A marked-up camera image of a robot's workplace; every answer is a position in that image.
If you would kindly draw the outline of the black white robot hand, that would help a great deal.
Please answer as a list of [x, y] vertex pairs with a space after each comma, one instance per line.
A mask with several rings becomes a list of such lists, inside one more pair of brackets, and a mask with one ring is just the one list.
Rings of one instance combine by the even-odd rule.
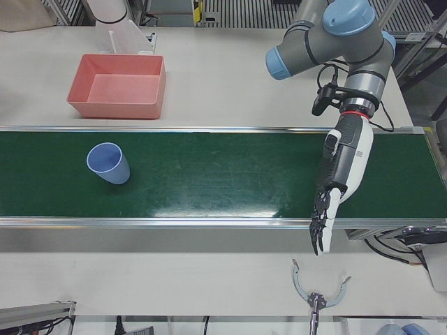
[[338, 207], [357, 191], [365, 173], [373, 139], [369, 119], [355, 111], [341, 113], [337, 125], [325, 137], [309, 225], [312, 248], [316, 255], [330, 251]]

